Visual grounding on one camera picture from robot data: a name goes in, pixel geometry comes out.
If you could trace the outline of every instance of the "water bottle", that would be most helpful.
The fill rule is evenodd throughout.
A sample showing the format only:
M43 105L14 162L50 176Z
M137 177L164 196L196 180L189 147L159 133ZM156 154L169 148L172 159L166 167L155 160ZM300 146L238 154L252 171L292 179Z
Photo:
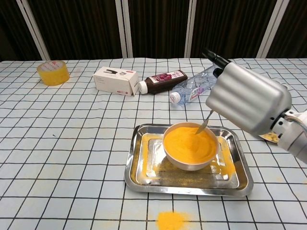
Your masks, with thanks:
M174 104L185 104L195 99L198 95L203 94L216 83L213 71L217 68L216 65L213 65L176 85L169 95L170 101Z

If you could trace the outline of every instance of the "brown bottle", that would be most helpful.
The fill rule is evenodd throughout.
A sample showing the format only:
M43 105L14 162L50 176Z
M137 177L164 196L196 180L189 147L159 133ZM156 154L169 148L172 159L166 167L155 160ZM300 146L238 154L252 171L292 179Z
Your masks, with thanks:
M185 81L186 79L188 79L187 75L181 70L162 73L140 81L139 90L141 94L160 93L171 90L175 85Z

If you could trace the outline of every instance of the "white bowl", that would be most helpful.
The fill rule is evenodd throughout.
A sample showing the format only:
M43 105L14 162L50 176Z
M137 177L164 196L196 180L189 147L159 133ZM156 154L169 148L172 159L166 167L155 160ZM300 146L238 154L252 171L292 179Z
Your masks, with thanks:
M167 136L167 134L169 132L173 131L174 129L179 128L179 127L200 127L200 126L201 126L200 124L192 123L192 122L181 122L181 123L177 123L177 124L172 125L171 127L169 127L165 131L165 133L163 135L163 146L164 146L164 139L165 139L165 137ZM215 158L216 154L220 151L220 144L219 144L215 134L211 130L209 130L208 128L205 128L204 131L210 137L212 137L212 139L214 140L215 145L216 145L216 153L213 155L213 157L211 159L209 159L208 161L202 162L202 163L187 164L187 163L184 163L182 161L178 161L175 158L173 158L172 156L170 156L169 153L167 152L167 150L164 147L164 151L166 153L166 157L168 158L168 160L173 165L177 166L180 169L186 170L186 171L196 171L196 170L202 169L205 166L207 166L208 164L210 164L210 162Z

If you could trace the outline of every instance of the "metal tray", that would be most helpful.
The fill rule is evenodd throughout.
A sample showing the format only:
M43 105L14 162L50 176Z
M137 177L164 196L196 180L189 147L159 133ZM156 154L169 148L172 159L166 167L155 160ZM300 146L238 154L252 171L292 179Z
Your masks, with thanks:
M237 135L224 127L209 126L221 151L205 168L188 172L172 165L162 138L170 125L145 124L133 132L125 169L127 185L139 192L210 196L245 196L253 188Z

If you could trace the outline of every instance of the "small cardboard box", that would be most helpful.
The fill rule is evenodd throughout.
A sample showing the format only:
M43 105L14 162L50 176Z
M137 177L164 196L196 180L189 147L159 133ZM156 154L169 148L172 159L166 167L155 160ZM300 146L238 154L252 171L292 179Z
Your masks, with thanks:
M102 67L93 75L98 90L131 96L138 91L136 71Z

